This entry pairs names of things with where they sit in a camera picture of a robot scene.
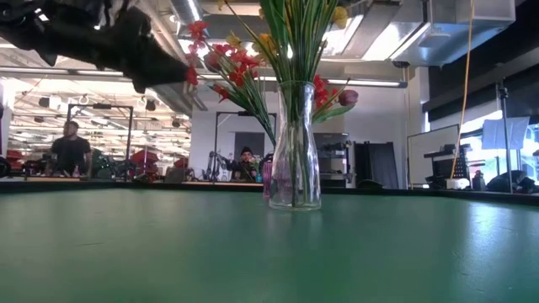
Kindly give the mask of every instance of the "man in black shirt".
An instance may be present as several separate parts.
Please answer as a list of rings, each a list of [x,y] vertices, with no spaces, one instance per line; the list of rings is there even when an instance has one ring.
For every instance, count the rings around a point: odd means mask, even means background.
[[[64,136],[52,143],[52,153],[58,161],[56,170],[72,176],[78,167],[80,174],[86,173],[91,177],[92,149],[87,140],[77,136],[77,131],[77,122],[68,121],[64,124]]]

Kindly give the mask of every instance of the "tulip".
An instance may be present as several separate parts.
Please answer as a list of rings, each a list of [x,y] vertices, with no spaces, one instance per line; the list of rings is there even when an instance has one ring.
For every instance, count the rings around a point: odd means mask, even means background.
[[[360,95],[356,91],[346,89],[339,95],[339,104],[341,106],[354,105],[357,103],[359,96]]]

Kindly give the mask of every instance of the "whiteboard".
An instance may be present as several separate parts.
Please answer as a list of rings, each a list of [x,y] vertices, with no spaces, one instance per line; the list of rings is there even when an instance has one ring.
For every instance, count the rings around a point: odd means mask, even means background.
[[[427,184],[425,178],[432,176],[432,159],[424,154],[438,152],[445,144],[455,144],[458,125],[408,137],[408,175],[411,184]]]

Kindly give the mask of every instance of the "yellow flower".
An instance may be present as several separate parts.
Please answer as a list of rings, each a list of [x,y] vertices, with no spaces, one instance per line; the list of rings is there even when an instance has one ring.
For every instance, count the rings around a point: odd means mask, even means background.
[[[348,21],[348,12],[346,8],[337,7],[335,8],[333,21],[340,29],[346,28],[346,22]]]
[[[242,41],[234,34],[233,31],[231,31],[230,35],[227,37],[227,43],[237,50],[242,49]]]
[[[262,44],[264,44],[264,46],[269,51],[271,51],[272,53],[277,51],[277,47],[275,46],[275,42],[273,41],[273,38],[271,37],[270,34],[260,34],[259,38],[260,38],[260,41],[262,42]]]

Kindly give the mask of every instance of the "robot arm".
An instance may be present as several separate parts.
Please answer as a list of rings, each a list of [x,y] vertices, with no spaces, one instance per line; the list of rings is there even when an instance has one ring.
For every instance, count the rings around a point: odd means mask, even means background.
[[[151,20],[125,3],[113,26],[95,29],[102,12],[110,19],[111,1],[0,0],[0,36],[19,49],[37,51],[50,66],[61,55],[123,72],[138,93],[185,81],[188,67],[161,49]]]

